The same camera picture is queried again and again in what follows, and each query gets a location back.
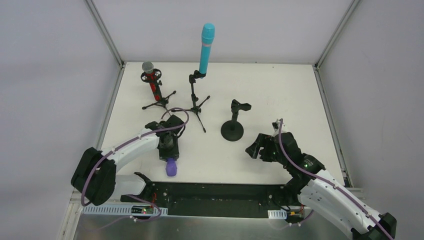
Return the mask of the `teal toy microphone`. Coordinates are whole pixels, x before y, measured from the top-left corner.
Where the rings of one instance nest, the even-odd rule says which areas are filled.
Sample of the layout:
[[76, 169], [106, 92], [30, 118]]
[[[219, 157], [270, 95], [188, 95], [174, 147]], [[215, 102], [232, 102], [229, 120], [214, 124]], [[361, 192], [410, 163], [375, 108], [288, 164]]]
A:
[[215, 38], [215, 25], [205, 23], [201, 32], [201, 52], [198, 71], [205, 75], [207, 73], [212, 43]]

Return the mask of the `black round-base mic stand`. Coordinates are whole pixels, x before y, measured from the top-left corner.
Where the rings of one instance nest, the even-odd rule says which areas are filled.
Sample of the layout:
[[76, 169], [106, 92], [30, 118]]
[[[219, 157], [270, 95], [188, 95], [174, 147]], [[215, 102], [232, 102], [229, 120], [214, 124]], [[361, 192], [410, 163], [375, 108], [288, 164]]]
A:
[[231, 120], [223, 123], [220, 129], [222, 137], [230, 142], [236, 142], [244, 135], [244, 128], [240, 122], [238, 122], [239, 111], [250, 111], [252, 105], [249, 103], [240, 103], [236, 99], [231, 102]]

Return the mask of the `black tripod shock-mount stand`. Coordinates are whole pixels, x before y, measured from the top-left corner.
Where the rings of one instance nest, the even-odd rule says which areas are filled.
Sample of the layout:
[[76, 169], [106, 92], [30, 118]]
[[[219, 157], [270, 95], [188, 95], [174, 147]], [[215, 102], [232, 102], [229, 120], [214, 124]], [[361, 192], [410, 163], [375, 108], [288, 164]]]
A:
[[143, 106], [142, 109], [146, 110], [147, 108], [150, 108], [152, 106], [158, 106], [162, 107], [165, 110], [167, 109], [167, 104], [169, 103], [169, 98], [172, 95], [175, 95], [177, 93], [176, 90], [174, 90], [172, 93], [170, 93], [167, 96], [163, 96], [160, 86], [162, 86], [162, 82], [160, 78], [162, 77], [162, 72], [157, 68], [152, 69], [143, 69], [143, 73], [140, 75], [140, 79], [144, 83], [148, 83], [150, 86], [150, 89], [152, 91], [153, 97], [155, 99], [155, 102]]

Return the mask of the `black tripod clip stand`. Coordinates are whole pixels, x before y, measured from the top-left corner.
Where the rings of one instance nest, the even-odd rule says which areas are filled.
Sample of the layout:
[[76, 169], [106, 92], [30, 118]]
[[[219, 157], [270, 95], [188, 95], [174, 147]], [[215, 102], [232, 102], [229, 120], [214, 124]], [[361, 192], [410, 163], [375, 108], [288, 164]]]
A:
[[203, 104], [210, 99], [210, 95], [208, 95], [201, 103], [197, 104], [199, 98], [197, 97], [196, 93], [195, 93], [195, 83], [197, 82], [197, 79], [203, 78], [205, 77], [206, 74], [205, 73], [200, 73], [198, 70], [195, 70], [193, 72], [193, 74], [190, 74], [188, 77], [188, 81], [190, 83], [190, 89], [191, 89], [191, 103], [192, 103], [192, 107], [189, 109], [185, 109], [185, 111], [187, 112], [191, 112], [194, 113], [195, 116], [197, 117], [199, 123], [201, 124], [202, 130], [204, 133], [207, 132], [206, 128], [204, 127], [204, 124], [200, 118], [200, 113], [202, 112], [202, 106]]

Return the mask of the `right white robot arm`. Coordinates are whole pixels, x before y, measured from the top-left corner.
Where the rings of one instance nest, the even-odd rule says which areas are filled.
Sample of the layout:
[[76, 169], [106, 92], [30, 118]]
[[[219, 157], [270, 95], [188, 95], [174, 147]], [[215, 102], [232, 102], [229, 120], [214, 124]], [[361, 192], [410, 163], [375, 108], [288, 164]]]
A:
[[393, 240], [397, 220], [379, 213], [337, 182], [314, 156], [303, 153], [290, 132], [260, 133], [246, 153], [253, 159], [276, 162], [291, 175], [273, 199], [280, 206], [305, 205], [352, 240]]

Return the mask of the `red glitter microphone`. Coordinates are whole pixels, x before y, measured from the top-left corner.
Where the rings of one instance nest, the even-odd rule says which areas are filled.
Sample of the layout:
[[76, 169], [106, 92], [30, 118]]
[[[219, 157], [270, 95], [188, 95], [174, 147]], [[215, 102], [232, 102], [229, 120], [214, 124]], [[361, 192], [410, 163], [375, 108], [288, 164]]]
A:
[[160, 78], [162, 76], [162, 72], [154, 68], [154, 65], [150, 61], [146, 61], [142, 63], [143, 73], [140, 78], [144, 83], [148, 83], [152, 90], [153, 96], [156, 101], [160, 101], [162, 99], [162, 93], [160, 90]]

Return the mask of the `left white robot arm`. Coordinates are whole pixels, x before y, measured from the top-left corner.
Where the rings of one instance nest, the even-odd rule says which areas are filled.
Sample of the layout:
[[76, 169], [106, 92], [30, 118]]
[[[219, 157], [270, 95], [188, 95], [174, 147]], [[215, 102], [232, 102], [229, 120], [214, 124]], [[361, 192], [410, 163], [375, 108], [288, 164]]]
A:
[[121, 175], [118, 172], [142, 154], [158, 150], [159, 159], [166, 163], [167, 176], [176, 176], [180, 156], [178, 138], [184, 127], [182, 119], [171, 115], [167, 120], [146, 124], [138, 135], [117, 147], [86, 149], [70, 180], [71, 185], [95, 206], [110, 198], [140, 195], [149, 180], [140, 173]]

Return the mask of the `purple toy microphone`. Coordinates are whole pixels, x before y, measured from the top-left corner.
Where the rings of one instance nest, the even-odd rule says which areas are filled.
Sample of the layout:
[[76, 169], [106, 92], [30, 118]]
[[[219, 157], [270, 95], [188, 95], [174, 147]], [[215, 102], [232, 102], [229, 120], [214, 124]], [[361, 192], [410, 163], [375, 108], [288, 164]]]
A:
[[177, 175], [178, 167], [174, 158], [168, 158], [166, 160], [165, 171], [168, 177], [175, 177]]

